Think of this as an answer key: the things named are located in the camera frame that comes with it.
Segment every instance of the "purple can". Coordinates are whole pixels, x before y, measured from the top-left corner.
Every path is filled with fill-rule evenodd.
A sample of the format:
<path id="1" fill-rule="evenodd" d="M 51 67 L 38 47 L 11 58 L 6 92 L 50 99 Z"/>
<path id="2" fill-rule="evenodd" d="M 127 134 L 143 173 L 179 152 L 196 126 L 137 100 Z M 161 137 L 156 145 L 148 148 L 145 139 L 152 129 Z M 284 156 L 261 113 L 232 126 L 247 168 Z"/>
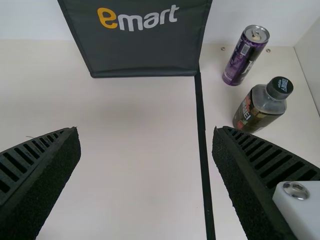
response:
<path id="1" fill-rule="evenodd" d="M 269 38 L 270 34 L 264 27 L 247 26 L 224 70 L 223 81 L 231 86 L 241 84 L 267 45 Z"/>

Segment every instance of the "gray fabric banner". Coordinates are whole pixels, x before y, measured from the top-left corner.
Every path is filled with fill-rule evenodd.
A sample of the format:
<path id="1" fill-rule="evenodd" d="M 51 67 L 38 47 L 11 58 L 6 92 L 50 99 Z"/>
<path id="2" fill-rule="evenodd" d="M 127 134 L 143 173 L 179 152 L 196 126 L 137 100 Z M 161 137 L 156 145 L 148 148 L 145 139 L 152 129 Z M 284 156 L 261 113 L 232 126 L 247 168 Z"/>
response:
<path id="1" fill-rule="evenodd" d="M 93 78 L 193 76 L 212 0 L 58 0 Z"/>

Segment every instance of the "white wall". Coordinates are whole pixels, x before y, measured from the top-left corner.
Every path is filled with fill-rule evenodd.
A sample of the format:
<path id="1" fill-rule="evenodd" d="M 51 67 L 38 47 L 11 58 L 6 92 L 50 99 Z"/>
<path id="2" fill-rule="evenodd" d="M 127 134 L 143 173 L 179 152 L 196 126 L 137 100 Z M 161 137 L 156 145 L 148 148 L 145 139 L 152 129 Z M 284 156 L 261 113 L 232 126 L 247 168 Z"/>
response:
<path id="1" fill-rule="evenodd" d="M 257 24 L 270 31 L 269 45 L 294 46 L 319 16 L 320 0 L 213 0 L 204 42 L 235 44 Z M 0 39 L 73 38 L 57 0 L 0 0 Z"/>
<path id="2" fill-rule="evenodd" d="M 320 113 L 320 17 L 294 49 Z"/>

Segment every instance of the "bottle cap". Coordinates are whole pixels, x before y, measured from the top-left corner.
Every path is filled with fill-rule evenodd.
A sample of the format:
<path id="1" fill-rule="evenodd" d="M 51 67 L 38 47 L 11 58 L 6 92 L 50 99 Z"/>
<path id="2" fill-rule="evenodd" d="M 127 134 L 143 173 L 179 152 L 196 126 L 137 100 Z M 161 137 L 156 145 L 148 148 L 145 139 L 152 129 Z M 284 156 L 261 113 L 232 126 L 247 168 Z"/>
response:
<path id="1" fill-rule="evenodd" d="M 294 90 L 294 85 L 292 82 L 283 77 L 274 77 L 267 85 L 266 91 L 268 94 L 278 100 L 286 99 Z"/>

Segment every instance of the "black strip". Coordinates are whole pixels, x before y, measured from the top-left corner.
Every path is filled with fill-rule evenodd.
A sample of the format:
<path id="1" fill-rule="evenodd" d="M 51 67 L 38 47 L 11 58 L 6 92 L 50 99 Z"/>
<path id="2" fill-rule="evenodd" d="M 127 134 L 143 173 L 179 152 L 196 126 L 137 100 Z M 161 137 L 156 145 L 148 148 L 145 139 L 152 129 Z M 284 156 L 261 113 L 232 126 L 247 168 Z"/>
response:
<path id="1" fill-rule="evenodd" d="M 205 109 L 204 99 L 202 94 L 202 82 L 201 73 L 198 69 L 197 74 L 194 76 L 195 84 L 195 100 L 196 100 L 196 118 L 198 125 L 198 141 L 199 141 L 199 153 L 200 153 L 200 168 L 201 168 L 201 180 L 202 180 L 202 193 L 204 203 L 204 218 L 206 239 L 215 240 L 215 224 L 214 213 L 212 208 L 212 197 L 210 187 L 210 175 L 206 142 L 206 121 L 205 121 Z"/>

